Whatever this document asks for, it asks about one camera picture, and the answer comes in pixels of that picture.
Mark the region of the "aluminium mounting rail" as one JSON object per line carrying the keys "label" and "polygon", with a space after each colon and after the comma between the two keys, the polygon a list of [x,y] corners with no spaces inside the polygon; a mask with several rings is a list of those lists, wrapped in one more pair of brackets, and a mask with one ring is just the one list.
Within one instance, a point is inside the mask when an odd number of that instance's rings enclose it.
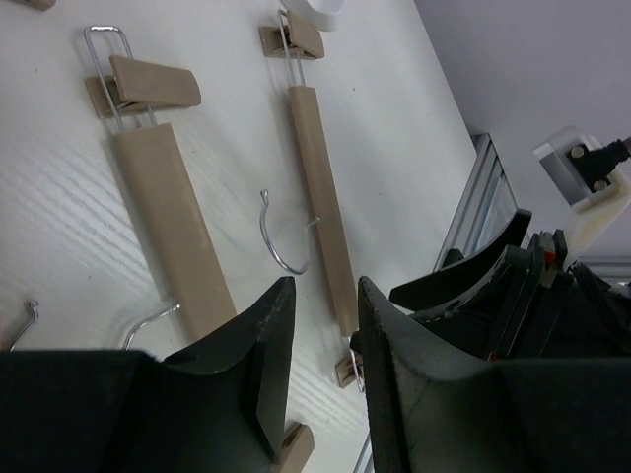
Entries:
{"label": "aluminium mounting rail", "polygon": [[476,160],[435,269],[446,264],[448,253],[453,249],[459,250],[464,257],[482,249],[505,227],[518,208],[491,135],[473,135],[471,140]]}

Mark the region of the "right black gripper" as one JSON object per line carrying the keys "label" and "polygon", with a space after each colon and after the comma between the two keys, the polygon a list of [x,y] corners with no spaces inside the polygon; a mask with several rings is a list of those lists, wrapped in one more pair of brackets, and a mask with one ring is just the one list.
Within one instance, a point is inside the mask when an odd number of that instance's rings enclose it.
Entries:
{"label": "right black gripper", "polygon": [[477,253],[390,290],[388,300],[418,323],[460,319],[496,325],[492,360],[628,358],[630,285],[587,265],[568,268],[565,235],[542,232],[521,248],[531,212],[519,209]]}

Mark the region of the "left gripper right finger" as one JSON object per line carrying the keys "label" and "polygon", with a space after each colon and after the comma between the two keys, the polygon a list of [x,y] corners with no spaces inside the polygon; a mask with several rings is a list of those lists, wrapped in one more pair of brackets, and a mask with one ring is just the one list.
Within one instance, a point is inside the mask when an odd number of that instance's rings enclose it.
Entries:
{"label": "left gripper right finger", "polygon": [[626,472],[630,363],[488,363],[358,283],[359,339],[379,472]]}

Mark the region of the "tan clip hanger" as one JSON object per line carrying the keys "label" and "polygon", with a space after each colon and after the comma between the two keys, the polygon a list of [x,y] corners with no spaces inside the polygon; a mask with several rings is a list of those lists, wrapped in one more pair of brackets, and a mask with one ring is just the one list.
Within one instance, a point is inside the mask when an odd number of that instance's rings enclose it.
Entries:
{"label": "tan clip hanger", "polygon": [[306,424],[295,424],[282,443],[280,473],[301,473],[315,449],[315,437]]}
{"label": "tan clip hanger", "polygon": [[351,339],[358,330],[357,296],[350,256],[326,144],[316,89],[306,83],[303,59],[321,59],[319,30],[296,13],[279,9],[276,27],[261,26],[264,55],[284,58],[291,85],[289,103],[314,218],[305,233],[316,230],[333,311],[340,334]]}
{"label": "tan clip hanger", "polygon": [[124,52],[109,58],[111,72],[99,69],[86,81],[101,118],[113,118],[119,169],[144,224],[178,306],[184,332],[197,341],[236,315],[236,309],[209,235],[173,127],[156,111],[200,105],[191,71],[134,57],[116,26],[83,31],[96,59],[94,34],[115,34]]}

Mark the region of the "tan clip hanger angled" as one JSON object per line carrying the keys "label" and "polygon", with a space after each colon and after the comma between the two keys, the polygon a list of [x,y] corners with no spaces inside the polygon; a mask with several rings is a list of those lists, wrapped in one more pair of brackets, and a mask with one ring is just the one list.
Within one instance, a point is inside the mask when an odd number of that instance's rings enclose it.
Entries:
{"label": "tan clip hanger angled", "polygon": [[14,351],[28,331],[39,321],[39,301],[30,300],[25,302],[25,309],[27,318],[10,334],[7,341],[1,343],[3,351]]}

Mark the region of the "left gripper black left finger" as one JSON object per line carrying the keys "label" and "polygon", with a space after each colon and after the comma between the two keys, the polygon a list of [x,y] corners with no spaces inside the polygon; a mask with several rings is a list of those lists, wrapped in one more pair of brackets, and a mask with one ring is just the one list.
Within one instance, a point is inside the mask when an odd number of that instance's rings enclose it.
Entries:
{"label": "left gripper black left finger", "polygon": [[5,472],[268,472],[281,460],[296,285],[157,360],[136,350],[1,356]]}

